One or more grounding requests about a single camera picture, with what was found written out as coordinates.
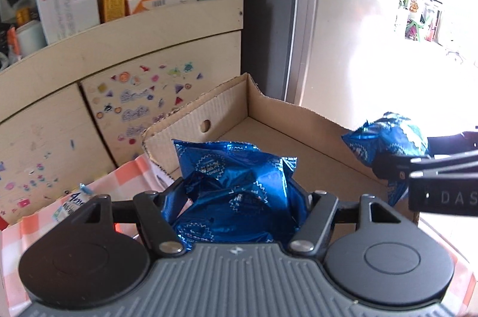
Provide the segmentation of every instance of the white box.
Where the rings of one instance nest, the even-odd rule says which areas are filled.
[[[48,44],[99,25],[97,0],[36,0]]]

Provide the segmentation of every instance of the metal screw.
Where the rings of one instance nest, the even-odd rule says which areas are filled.
[[[179,253],[183,250],[183,245],[177,241],[164,241],[159,245],[159,249],[169,255]]]
[[[290,247],[295,252],[310,252],[314,249],[314,245],[309,240],[294,240]]]

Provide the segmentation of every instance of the foil wrapper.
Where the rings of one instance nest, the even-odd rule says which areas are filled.
[[[286,245],[307,218],[305,194],[292,182],[297,158],[248,143],[174,145],[193,202],[172,224],[186,248],[198,241]]]
[[[358,160],[371,167],[375,156],[381,152],[393,155],[428,154],[428,139],[412,120],[387,112],[373,123],[365,122],[359,129],[342,136]],[[394,206],[408,195],[408,184],[388,181],[388,204]]]

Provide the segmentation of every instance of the gray gripper plate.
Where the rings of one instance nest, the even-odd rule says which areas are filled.
[[[441,304],[384,311],[331,286],[312,260],[277,244],[197,244],[182,257],[156,261],[146,279],[109,305],[64,311],[30,305],[21,317],[418,317],[452,316]]]

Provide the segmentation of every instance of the hole in cardboard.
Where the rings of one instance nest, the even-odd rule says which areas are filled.
[[[211,120],[204,120],[201,123],[201,132],[205,134],[209,129],[211,129]]]

